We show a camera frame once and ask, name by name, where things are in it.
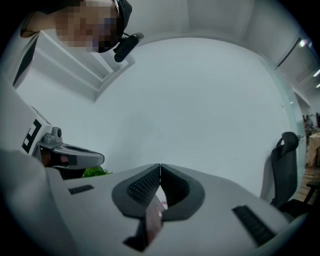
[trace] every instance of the ceiling light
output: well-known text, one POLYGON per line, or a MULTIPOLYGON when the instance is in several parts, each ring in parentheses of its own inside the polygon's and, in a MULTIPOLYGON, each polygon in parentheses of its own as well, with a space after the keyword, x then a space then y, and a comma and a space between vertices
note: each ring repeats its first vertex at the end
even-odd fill
POLYGON ((320 69, 313 75, 313 77, 315 78, 319 74, 320 74, 320 69))
POLYGON ((301 40, 299 44, 300 44, 300 47, 304 47, 306 45, 306 41, 305 40, 301 40))

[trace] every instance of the floor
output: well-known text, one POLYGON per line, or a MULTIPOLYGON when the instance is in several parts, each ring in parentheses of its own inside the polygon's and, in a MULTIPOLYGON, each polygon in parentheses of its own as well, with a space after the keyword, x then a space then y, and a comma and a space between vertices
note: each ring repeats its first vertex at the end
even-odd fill
MULTIPOLYGON (((305 166, 305 171, 302 179, 302 184, 300 189, 297 191, 297 193, 294 195, 294 198, 303 201, 305 200, 307 194, 309 193, 310 188, 307 187, 307 183, 313 181, 313 182, 320 182, 320 168, 316 167, 309 167, 305 166)), ((317 195, 319 194, 319 189, 316 189, 313 193, 313 196, 311 197, 309 204, 313 204, 315 202, 315 199, 317 195)))

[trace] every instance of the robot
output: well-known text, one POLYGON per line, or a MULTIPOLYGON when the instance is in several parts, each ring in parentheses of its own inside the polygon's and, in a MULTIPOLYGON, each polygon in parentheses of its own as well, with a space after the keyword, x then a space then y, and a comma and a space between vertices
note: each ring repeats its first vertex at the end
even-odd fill
MULTIPOLYGON (((125 34, 115 61, 142 38, 125 34)), ((306 218, 289 223, 230 180, 166 163, 83 178, 104 155, 65 144, 63 131, 26 104, 2 73, 0 119, 2 198, 43 253, 273 255, 306 218), (160 186, 168 209, 155 197, 160 186)))

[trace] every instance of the person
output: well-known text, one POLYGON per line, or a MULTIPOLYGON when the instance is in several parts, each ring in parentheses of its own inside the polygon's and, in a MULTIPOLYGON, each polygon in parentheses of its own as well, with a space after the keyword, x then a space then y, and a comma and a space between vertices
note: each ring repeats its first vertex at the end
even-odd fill
POLYGON ((307 124, 308 130, 310 131, 314 130, 314 123, 312 122, 311 118, 308 115, 306 115, 306 124, 307 124))
POLYGON ((44 1, 11 37, 0 59, 0 72, 17 88, 28 73, 40 31, 50 29, 68 47, 106 52, 121 40, 131 12, 127 0, 44 1))
POLYGON ((304 126, 304 130, 305 130, 305 131, 307 131, 307 120, 306 120, 305 115, 302 115, 302 118, 303 118, 303 126, 304 126))
POLYGON ((315 113, 316 126, 320 129, 320 115, 319 113, 315 113))

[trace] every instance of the black vent grille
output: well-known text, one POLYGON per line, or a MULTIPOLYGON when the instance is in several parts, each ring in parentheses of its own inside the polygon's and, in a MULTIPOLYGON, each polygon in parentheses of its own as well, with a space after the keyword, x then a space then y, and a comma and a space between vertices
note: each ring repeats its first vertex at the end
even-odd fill
POLYGON ((159 169, 155 169, 131 184, 127 193, 137 203, 147 207, 154 198, 159 184, 160 172, 159 169))
POLYGON ((275 234, 248 208, 248 206, 238 206, 232 209, 232 211, 258 246, 262 246, 275 237, 275 234))
POLYGON ((85 192, 88 190, 93 190, 93 189, 94 189, 94 187, 91 185, 84 185, 84 186, 69 188, 69 191, 70 191, 71 195, 74 195, 74 194, 78 194, 78 193, 85 192))

